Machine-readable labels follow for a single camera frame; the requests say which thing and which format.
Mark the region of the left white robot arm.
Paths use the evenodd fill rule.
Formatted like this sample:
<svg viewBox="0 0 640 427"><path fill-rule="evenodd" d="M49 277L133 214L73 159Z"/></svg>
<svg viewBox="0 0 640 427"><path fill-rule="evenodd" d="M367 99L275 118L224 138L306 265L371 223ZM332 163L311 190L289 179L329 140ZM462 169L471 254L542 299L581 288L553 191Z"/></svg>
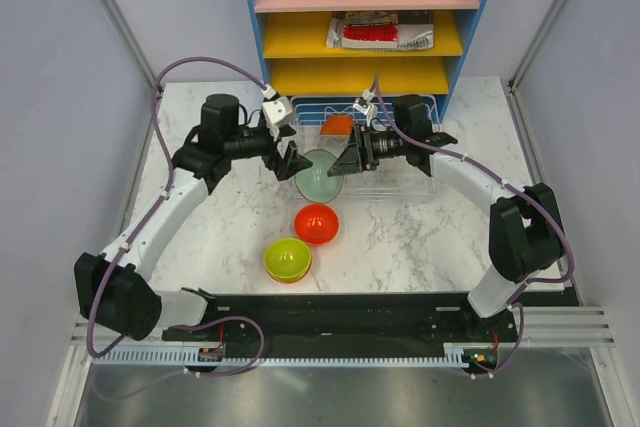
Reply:
<svg viewBox="0 0 640 427"><path fill-rule="evenodd" d="M230 172L236 160L259 158L279 181L311 167L295 142L281 151L295 131L289 98L268 88L258 123L239 122L241 104L229 94L212 94L201 107L200 122L169 160L167 182L147 210L101 253L82 254L74 265L81 315L89 332L98 326L133 340L155 328L184 325L198 340L219 329L218 314L207 308L206 293L182 288L156 292L149 281L175 234Z"/></svg>

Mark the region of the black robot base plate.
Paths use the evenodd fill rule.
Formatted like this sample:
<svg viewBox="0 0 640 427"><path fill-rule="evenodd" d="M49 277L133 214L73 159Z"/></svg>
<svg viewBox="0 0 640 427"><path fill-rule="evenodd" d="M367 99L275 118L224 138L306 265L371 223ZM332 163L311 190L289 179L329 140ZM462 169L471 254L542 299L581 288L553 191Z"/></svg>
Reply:
<svg viewBox="0 0 640 427"><path fill-rule="evenodd" d="M166 329L165 341L218 341L239 357L408 357L447 343L492 346L517 338L514 316L469 316L463 293L219 295L204 330Z"/></svg>

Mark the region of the clear wire dish rack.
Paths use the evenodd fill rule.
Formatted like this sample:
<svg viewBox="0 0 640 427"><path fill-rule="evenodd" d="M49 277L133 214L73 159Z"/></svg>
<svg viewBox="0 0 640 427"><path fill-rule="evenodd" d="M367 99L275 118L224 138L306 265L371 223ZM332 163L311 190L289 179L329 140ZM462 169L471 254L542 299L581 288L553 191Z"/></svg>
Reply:
<svg viewBox="0 0 640 427"><path fill-rule="evenodd" d="M443 190L430 176L431 154L402 139L382 111L368 119L364 102L346 97L296 97L293 105L294 140L313 162L294 177L306 200L423 201Z"/></svg>

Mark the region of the pale green bowl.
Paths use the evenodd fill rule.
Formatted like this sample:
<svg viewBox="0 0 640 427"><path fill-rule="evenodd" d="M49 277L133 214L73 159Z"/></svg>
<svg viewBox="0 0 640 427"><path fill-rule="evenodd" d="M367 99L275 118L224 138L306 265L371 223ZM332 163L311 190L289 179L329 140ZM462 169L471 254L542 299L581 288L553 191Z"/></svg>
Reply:
<svg viewBox="0 0 640 427"><path fill-rule="evenodd" d="M337 160L336 156L323 149L314 149L304 156L312 166L294 176L295 185L302 197L312 203L328 203L341 192L345 180L343 176L330 177L328 169Z"/></svg>

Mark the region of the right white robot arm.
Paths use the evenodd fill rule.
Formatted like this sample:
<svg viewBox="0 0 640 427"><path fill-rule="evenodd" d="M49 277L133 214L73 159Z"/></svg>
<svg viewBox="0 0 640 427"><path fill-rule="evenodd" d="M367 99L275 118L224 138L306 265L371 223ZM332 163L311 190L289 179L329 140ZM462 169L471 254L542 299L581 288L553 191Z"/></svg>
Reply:
<svg viewBox="0 0 640 427"><path fill-rule="evenodd" d="M402 157L426 176L454 188L489 219L490 268L468 293L458 328L483 339L494 318L568 252L555 194L544 183L515 186L471 157L453 150L456 139L434 129L424 99L404 95L382 108L390 126L355 124L330 177L371 172L381 160Z"/></svg>

